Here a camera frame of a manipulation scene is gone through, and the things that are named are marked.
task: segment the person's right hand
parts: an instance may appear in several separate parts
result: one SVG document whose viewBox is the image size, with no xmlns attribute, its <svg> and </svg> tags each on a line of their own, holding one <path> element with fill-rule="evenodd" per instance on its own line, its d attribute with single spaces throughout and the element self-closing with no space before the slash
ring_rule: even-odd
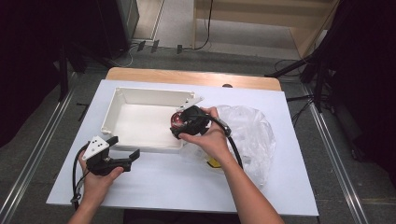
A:
<svg viewBox="0 0 396 224">
<path fill-rule="evenodd" d="M 201 109 L 213 118 L 219 117 L 218 110 L 215 107 Z M 194 136 L 187 133 L 181 133 L 178 135 L 178 137 L 187 142 L 198 145 L 209 156 L 213 157 L 216 161 L 220 163 L 224 159 L 231 156 L 230 150 L 227 147 L 227 140 L 225 138 L 224 131 L 215 122 L 211 123 L 209 130 L 202 136 Z"/>
</svg>

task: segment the gray floor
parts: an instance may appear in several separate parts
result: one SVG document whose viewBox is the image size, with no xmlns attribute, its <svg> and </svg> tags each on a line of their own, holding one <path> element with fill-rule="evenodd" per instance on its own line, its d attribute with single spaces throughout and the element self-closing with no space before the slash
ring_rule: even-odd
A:
<svg viewBox="0 0 396 224">
<path fill-rule="evenodd" d="M 158 49 L 156 53 L 151 54 L 149 48 L 145 48 L 140 52 L 132 50 L 132 55 L 134 62 L 131 67 L 224 72 L 247 76 L 270 74 L 275 71 L 274 65 L 278 61 L 272 58 L 200 51 L 184 51 L 182 54 L 176 54 L 175 49 Z M 117 62 L 127 64 L 129 60 L 129 56 L 125 55 Z M 102 65 L 90 59 L 87 59 L 87 63 L 89 67 L 85 74 L 79 75 L 78 85 L 70 104 L 10 223 L 65 223 L 74 212 L 71 206 L 47 205 L 46 200 L 80 125 L 78 118 L 84 107 L 77 103 L 88 104 L 94 96 L 99 81 L 106 77 L 107 70 Z M 287 97 L 304 95 L 298 79 L 282 77 L 281 80 L 283 80 L 281 81 L 282 90 Z M 0 148 L 0 176 L 2 176 L 0 203 L 5 201 L 10 188 L 28 160 L 38 137 L 57 105 L 58 96 L 59 89 L 56 88 L 26 121 L 17 136 L 9 144 Z M 290 102 L 290 115 L 297 113 L 304 104 L 305 101 Z M 396 223 L 394 215 L 396 189 L 390 184 L 388 175 L 374 163 L 354 161 L 337 119 L 327 110 L 323 113 L 349 176 L 361 197 L 368 219 L 371 223 Z M 308 109 L 301 115 L 295 131 L 312 189 L 315 192 L 320 223 L 354 223 L 318 128 Z M 287 223 L 318 223 L 316 217 L 284 217 L 284 219 Z M 122 220 L 122 210 L 101 208 L 93 223 L 122 223 Z M 135 220 L 131 223 L 159 222 L 142 222 L 141 219 L 140 222 Z"/>
</svg>

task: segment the yellow object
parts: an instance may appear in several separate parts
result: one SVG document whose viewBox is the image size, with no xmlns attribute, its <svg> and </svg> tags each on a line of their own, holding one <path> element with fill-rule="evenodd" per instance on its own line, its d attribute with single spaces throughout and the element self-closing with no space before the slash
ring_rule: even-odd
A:
<svg viewBox="0 0 396 224">
<path fill-rule="evenodd" d="M 212 168 L 220 168 L 221 167 L 220 163 L 211 157 L 209 158 L 209 161 L 207 162 L 207 164 L 209 164 Z"/>
</svg>

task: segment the white box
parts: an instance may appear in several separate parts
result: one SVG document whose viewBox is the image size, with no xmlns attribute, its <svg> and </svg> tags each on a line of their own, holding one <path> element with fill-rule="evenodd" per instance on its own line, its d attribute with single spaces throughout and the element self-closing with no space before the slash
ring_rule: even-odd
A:
<svg viewBox="0 0 396 224">
<path fill-rule="evenodd" d="M 138 147 L 149 152 L 178 152 L 182 140 L 171 133 L 171 117 L 194 98 L 192 91 L 116 88 L 101 132 L 117 136 L 117 147 Z"/>
</svg>

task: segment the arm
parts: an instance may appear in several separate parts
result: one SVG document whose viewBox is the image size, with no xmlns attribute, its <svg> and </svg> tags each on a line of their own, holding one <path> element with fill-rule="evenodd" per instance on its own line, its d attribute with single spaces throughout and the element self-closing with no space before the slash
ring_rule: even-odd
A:
<svg viewBox="0 0 396 224">
<path fill-rule="evenodd" d="M 82 159 L 84 151 L 79 155 L 78 161 L 81 169 L 86 172 L 87 164 Z M 108 189 L 113 181 L 123 172 L 122 167 L 117 167 L 105 176 L 87 174 L 84 179 L 84 194 L 76 213 L 70 218 L 69 224 L 91 223 L 100 204 L 105 199 Z"/>
<path fill-rule="evenodd" d="M 214 118 L 219 116 L 215 107 L 202 109 Z M 227 147 L 222 129 L 216 123 L 212 123 L 210 129 L 203 136 L 181 133 L 178 137 L 200 146 L 208 155 L 220 163 L 242 223 L 283 223 L 274 207 L 239 167 Z"/>
</svg>

